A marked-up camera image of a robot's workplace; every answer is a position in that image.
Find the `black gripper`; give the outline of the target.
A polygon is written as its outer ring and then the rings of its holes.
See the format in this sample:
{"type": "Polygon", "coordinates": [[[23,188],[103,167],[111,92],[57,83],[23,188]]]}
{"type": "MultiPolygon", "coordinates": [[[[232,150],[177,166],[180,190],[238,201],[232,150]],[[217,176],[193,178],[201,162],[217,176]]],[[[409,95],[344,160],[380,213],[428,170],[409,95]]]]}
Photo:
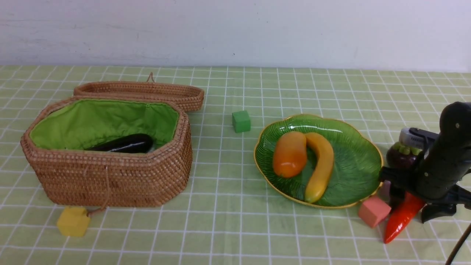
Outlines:
{"type": "Polygon", "coordinates": [[[470,169],[471,104],[456,101],[446,106],[439,128],[439,134],[410,128],[424,144],[413,166],[379,171],[380,181],[390,181],[390,206],[399,206],[405,191],[429,203],[421,211],[422,223],[452,217],[457,204],[470,206],[470,192],[457,183],[470,169]]]}

